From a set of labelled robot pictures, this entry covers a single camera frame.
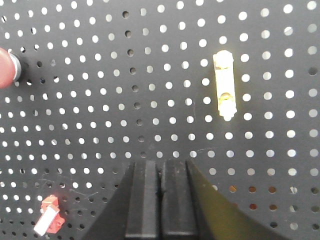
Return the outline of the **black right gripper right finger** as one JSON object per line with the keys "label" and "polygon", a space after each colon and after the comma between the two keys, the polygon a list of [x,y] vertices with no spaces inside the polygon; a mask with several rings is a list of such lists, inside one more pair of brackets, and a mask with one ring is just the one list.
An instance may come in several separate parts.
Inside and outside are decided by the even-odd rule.
{"label": "black right gripper right finger", "polygon": [[215,190],[190,160],[163,166],[161,233],[164,240],[283,240]]}

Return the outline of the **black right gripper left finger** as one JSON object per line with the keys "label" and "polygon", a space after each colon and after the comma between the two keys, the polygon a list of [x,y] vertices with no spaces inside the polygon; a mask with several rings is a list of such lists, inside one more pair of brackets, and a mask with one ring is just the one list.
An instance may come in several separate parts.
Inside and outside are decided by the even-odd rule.
{"label": "black right gripper left finger", "polygon": [[155,161],[129,165],[84,240],[160,239],[160,180]]}

